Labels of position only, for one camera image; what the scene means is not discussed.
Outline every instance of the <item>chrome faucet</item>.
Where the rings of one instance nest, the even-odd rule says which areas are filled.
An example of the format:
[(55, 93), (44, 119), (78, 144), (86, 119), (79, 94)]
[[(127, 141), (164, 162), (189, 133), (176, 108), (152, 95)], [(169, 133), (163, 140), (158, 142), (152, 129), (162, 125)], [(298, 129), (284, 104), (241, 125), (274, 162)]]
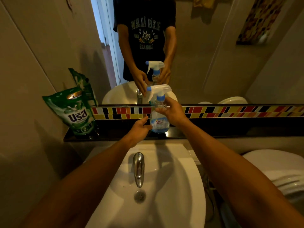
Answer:
[(137, 93), (137, 104), (142, 104), (142, 93), (139, 91), (139, 89), (137, 89), (137, 91), (136, 91), (136, 93)]
[(133, 156), (133, 170), (135, 183), (138, 188), (143, 186), (143, 178), (145, 174), (145, 158), (142, 153), (136, 153)]

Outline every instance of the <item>white sink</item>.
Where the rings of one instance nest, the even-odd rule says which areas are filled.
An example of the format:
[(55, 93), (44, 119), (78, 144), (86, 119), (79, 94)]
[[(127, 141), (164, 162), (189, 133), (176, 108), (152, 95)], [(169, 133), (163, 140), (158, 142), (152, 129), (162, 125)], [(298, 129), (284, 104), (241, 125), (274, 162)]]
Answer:
[[(93, 149), (89, 158), (103, 148)], [(145, 160), (144, 182), (137, 188), (133, 156), (141, 152)], [(144, 191), (146, 199), (135, 202)], [(180, 227), (202, 228), (206, 199), (198, 169), (181, 144), (137, 145), (130, 149), (86, 228)]]
[[(129, 81), (124, 84), (120, 84), (111, 89), (104, 96), (102, 100), (103, 105), (107, 104), (136, 104), (137, 103), (137, 86), (134, 81)], [(175, 94), (170, 91), (166, 93), (166, 96), (173, 98), (177, 101)], [(148, 95), (143, 98), (143, 104), (149, 104)]]

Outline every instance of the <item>drain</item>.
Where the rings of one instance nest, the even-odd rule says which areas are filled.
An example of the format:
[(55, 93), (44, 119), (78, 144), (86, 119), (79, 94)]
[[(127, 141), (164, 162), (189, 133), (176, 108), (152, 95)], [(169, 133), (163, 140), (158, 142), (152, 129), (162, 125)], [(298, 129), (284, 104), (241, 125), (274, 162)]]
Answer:
[(134, 200), (138, 204), (143, 203), (145, 199), (146, 199), (146, 192), (144, 192), (143, 190), (138, 190), (134, 194)]

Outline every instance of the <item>spray bottle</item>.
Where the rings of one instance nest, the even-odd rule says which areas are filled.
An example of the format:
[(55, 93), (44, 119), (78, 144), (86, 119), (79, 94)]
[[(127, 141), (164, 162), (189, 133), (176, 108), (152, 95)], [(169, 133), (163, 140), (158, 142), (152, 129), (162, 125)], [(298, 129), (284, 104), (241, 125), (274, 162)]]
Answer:
[[(160, 69), (165, 67), (165, 64), (161, 61), (146, 61), (146, 65), (148, 66), (147, 74), (149, 73), (150, 69), (153, 69), (152, 75), (152, 85), (157, 85), (158, 76), (161, 73)], [(149, 103), (151, 106), (155, 106), (156, 102), (156, 95), (154, 95), (150, 100)]]
[[(156, 95), (156, 104), (155, 107), (157, 108), (166, 108), (165, 105), (165, 93), (172, 91), (171, 87), (169, 85), (156, 85), (156, 86), (149, 86), (147, 87), (147, 91), (150, 91), (151, 94), (149, 96), (149, 100), (153, 97), (153, 95)], [(152, 111), (150, 115), (150, 124), (152, 125), (152, 131), (154, 133), (165, 133), (168, 131), (170, 127), (170, 123), (168, 119), (156, 112), (155, 110)]]

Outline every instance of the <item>detergent pouch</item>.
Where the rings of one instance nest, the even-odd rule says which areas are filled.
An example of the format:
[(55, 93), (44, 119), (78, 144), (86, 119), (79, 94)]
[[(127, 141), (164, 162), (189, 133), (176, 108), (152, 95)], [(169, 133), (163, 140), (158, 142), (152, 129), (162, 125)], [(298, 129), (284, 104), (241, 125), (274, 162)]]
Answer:
[(98, 106), (98, 102), (96, 100), (91, 84), (89, 83), (89, 79), (85, 75), (76, 72), (72, 68), (69, 68), (69, 71), (72, 74), (76, 85), (80, 87), (86, 95), (89, 105)]
[(94, 130), (95, 120), (81, 88), (67, 89), (42, 98), (75, 135), (89, 134)]

